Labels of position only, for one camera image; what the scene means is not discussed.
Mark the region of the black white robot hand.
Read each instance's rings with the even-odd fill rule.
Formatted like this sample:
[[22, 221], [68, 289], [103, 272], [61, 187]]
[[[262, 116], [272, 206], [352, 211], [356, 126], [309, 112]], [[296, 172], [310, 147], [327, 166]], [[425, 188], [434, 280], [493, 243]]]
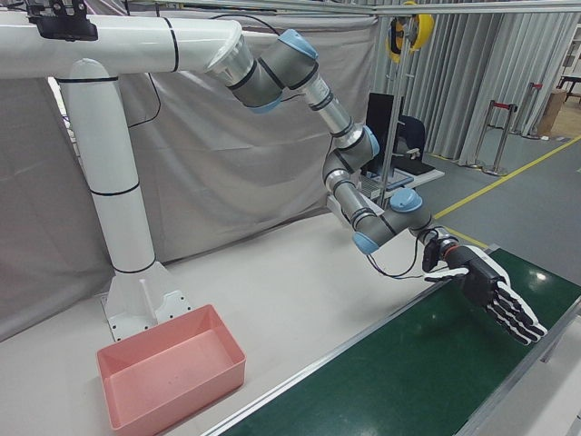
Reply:
[[511, 288], [507, 271], [484, 251], [473, 245], [455, 245], [444, 252], [443, 261], [448, 268], [426, 272], [426, 281], [459, 279], [464, 296], [524, 345], [547, 335], [534, 311]]

